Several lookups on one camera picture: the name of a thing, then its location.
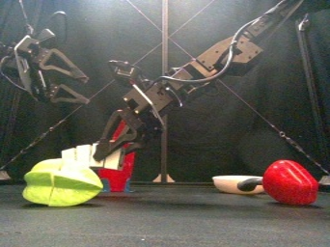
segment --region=red object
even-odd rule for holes
[[[316,199],[318,182],[291,160],[278,160],[263,175],[263,187],[270,196],[283,204],[306,206]]]
[[[120,136],[121,131],[124,130],[125,122],[120,122],[119,127],[113,133],[112,140],[116,140]],[[99,169],[97,175],[100,178],[108,179],[109,182],[109,191],[111,192],[123,192],[128,189],[129,178],[133,168],[133,159],[135,152],[131,152],[125,155],[123,170],[112,169]]]

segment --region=metal pole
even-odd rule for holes
[[[168,2],[163,0],[163,74],[168,71],[167,69],[167,41],[168,41]],[[161,134],[161,182],[167,182],[167,115],[163,117],[164,120],[164,132]]]
[[[324,137],[324,124],[322,121],[322,114],[319,109],[319,99],[316,93],[315,86],[315,78],[312,73],[312,65],[311,65],[311,55],[310,55],[310,45],[307,32],[310,29],[310,15],[306,14],[304,19],[296,21],[296,33],[298,33],[298,42],[302,52],[302,60],[303,60],[303,68],[307,80],[307,87],[310,92],[310,100],[311,100],[311,112],[315,126],[315,135],[316,135],[316,143],[319,150],[323,154],[324,161],[328,160],[328,150],[327,150],[327,141]]]

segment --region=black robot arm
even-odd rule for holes
[[[163,115],[171,106],[181,105],[196,85],[208,83],[224,73],[246,74],[263,53],[258,44],[296,12],[302,3],[303,0],[280,1],[243,25],[232,37],[215,43],[193,61],[152,82],[143,78],[137,67],[127,62],[109,61],[113,77],[132,89],[123,97],[128,107],[109,117],[93,154],[96,161],[124,144],[128,144],[125,153],[143,148],[148,139],[164,130]],[[127,129],[116,140],[111,140],[120,121],[125,122]]]

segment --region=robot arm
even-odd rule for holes
[[[132,89],[124,95],[128,107],[112,114],[104,128],[93,154],[96,161],[125,143],[129,143],[125,153],[143,148],[145,141],[164,129],[161,116],[171,106],[181,105],[195,91],[192,85],[207,84],[224,73],[246,74],[263,53],[258,44],[296,12],[302,3],[303,0],[280,1],[260,17],[243,25],[231,38],[215,43],[193,61],[153,82],[143,79],[137,67],[125,62],[109,61],[115,78],[131,85]],[[115,142],[109,142],[120,121],[125,122],[127,131]]]
[[[42,41],[53,36],[52,31],[44,29],[36,39],[25,35],[14,47],[14,57],[22,87],[38,101],[49,101],[52,103],[88,103],[89,101],[67,85],[49,83],[44,78],[44,71],[56,70],[83,83],[88,81],[87,76],[65,55],[57,49],[48,49],[41,46]],[[60,90],[65,91],[65,94],[71,95],[71,97],[59,96]]]

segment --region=white object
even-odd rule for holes
[[[92,145],[80,145],[76,148],[61,151],[63,164],[69,164],[73,160],[84,167],[123,170],[125,157],[124,149],[115,150],[113,153],[99,162],[92,158],[95,151],[96,143]]]
[[[262,178],[255,176],[216,176],[212,177],[215,187],[226,193],[240,194],[240,195],[252,195],[264,192],[263,186],[256,185],[255,189],[251,191],[242,191],[238,189],[238,184],[244,182],[251,178]]]

